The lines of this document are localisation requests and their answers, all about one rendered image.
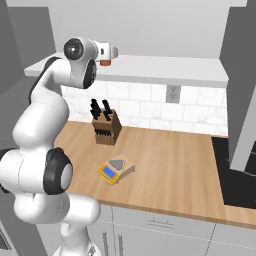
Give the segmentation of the dark grey cabinet door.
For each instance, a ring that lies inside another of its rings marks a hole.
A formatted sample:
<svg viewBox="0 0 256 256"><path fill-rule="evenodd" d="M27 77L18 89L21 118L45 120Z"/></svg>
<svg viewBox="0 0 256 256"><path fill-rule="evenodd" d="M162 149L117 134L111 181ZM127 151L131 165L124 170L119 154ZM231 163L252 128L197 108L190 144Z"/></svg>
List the dark grey cabinet door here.
<svg viewBox="0 0 256 256"><path fill-rule="evenodd" d="M9 7L8 11L23 68L56 52L47 7Z"/></svg>

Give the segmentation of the large grey cabinet door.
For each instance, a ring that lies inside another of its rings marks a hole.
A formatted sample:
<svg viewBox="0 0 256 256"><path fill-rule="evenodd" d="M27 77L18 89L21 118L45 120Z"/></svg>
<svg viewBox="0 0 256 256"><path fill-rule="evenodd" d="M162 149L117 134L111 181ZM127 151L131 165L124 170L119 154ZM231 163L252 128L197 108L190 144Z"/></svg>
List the large grey cabinet door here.
<svg viewBox="0 0 256 256"><path fill-rule="evenodd" d="M256 141L256 0L230 8L220 61L229 78L229 165L244 172Z"/></svg>

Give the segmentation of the brown wooden knife block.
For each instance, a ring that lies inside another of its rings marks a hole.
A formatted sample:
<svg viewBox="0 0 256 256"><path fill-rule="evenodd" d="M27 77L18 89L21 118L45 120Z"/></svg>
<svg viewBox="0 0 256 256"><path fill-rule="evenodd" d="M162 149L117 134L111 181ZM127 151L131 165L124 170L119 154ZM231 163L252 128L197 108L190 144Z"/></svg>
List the brown wooden knife block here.
<svg viewBox="0 0 256 256"><path fill-rule="evenodd" d="M104 113L101 112L97 120L92 120L97 144L114 145L117 141L122 125L114 109L109 114L109 118L110 120L107 120Z"/></svg>

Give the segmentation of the black hob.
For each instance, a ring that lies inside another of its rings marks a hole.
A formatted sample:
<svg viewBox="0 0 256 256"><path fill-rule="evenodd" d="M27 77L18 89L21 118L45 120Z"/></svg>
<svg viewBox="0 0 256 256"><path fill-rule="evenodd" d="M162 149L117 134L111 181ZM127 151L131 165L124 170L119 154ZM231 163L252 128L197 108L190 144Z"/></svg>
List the black hob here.
<svg viewBox="0 0 256 256"><path fill-rule="evenodd" d="M225 205L256 209L256 141L244 172L229 166L228 139L212 137L212 145Z"/></svg>

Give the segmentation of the wide grey drawer front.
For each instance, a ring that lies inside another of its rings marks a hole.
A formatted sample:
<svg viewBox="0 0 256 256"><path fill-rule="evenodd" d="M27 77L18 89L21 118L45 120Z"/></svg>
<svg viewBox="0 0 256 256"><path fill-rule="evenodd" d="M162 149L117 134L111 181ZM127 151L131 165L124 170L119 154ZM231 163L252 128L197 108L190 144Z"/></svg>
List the wide grey drawer front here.
<svg viewBox="0 0 256 256"><path fill-rule="evenodd" d="M209 240L212 236L215 224L211 222L193 220L189 218L157 214L121 207L112 207L113 221L126 227L136 227L144 230L159 231L178 236ZM174 229L167 229L147 225L147 220L169 221L175 225Z"/></svg>

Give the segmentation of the narrow grey cupboard door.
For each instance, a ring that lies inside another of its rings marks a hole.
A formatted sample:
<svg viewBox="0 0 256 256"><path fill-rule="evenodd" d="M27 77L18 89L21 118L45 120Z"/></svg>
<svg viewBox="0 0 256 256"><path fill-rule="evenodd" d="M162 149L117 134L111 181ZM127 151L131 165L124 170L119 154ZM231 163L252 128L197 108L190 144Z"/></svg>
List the narrow grey cupboard door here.
<svg viewBox="0 0 256 256"><path fill-rule="evenodd" d="M98 220L93 225L88 227L90 238L100 250L101 256L105 256L102 237L103 232L107 232L109 256L116 256L112 207L108 205L101 205L101 214Z"/></svg>

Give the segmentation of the wide grey cupboard door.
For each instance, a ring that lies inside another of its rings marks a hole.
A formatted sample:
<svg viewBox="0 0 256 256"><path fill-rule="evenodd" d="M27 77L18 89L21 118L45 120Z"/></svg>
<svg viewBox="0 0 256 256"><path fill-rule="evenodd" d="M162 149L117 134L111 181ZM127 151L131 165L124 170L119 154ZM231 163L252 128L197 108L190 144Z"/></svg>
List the wide grey cupboard door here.
<svg viewBox="0 0 256 256"><path fill-rule="evenodd" d="M209 240L200 240L159 231L114 225L117 256L118 235L123 236L123 256L206 256Z"/></svg>

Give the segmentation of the short grey drawer front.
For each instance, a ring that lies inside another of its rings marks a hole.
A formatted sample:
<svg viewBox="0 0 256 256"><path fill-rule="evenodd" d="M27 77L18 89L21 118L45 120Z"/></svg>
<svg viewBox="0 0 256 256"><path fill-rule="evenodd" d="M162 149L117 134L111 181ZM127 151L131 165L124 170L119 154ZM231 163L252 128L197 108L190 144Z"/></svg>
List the short grey drawer front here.
<svg viewBox="0 0 256 256"><path fill-rule="evenodd" d="M256 230L217 224L209 256L256 256Z"/></svg>

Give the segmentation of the pale grey wall cabinet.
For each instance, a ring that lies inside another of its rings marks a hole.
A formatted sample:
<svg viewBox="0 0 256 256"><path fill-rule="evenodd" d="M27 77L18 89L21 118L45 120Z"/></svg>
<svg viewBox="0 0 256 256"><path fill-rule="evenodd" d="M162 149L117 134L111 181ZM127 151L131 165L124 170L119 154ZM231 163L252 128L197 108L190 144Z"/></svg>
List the pale grey wall cabinet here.
<svg viewBox="0 0 256 256"><path fill-rule="evenodd" d="M222 88L219 57L229 10L248 0L35 0L49 9L56 53L82 36L119 56L99 67L105 81Z"/></svg>

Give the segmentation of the grey wall socket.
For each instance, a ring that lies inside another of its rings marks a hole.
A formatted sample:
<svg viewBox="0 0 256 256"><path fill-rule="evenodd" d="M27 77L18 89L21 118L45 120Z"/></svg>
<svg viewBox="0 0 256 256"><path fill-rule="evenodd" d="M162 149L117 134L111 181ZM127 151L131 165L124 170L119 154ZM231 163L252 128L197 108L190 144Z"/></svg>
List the grey wall socket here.
<svg viewBox="0 0 256 256"><path fill-rule="evenodd" d="M166 102L178 104L180 101L181 87L178 85L168 85L166 89Z"/></svg>

